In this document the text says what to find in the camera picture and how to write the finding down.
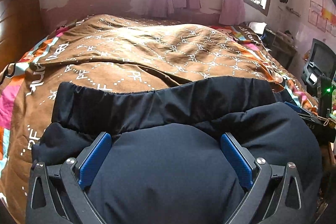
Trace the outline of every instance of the blue pad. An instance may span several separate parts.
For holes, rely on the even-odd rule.
[[[100,166],[109,153],[111,146],[112,138],[110,134],[105,133],[105,135],[102,137],[99,143],[97,143],[79,170],[78,184],[82,190],[92,184]]]
[[[220,148],[227,161],[235,170],[239,184],[250,190],[253,185],[252,169],[226,134],[223,134],[220,139]]]
[[[299,107],[299,106],[296,106],[296,105],[293,105],[291,103],[288,103],[288,102],[284,102],[285,105],[288,105],[290,108],[292,108],[294,111],[296,111],[297,113],[299,114],[305,114],[305,115],[311,115],[311,112],[302,108],[302,107]]]

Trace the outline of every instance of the black chair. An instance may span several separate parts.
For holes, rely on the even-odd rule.
[[[307,92],[317,96],[317,79],[324,75],[330,79],[334,78],[336,71],[336,54],[323,42],[313,39],[310,55],[303,68],[301,79],[307,86]]]

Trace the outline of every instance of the colorful bedsheet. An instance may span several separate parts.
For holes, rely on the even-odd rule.
[[[50,124],[63,81],[123,93],[231,75],[267,80],[303,107],[316,104],[250,29],[178,24],[92,16],[54,32],[0,74],[0,198],[18,223],[25,219],[31,146]]]

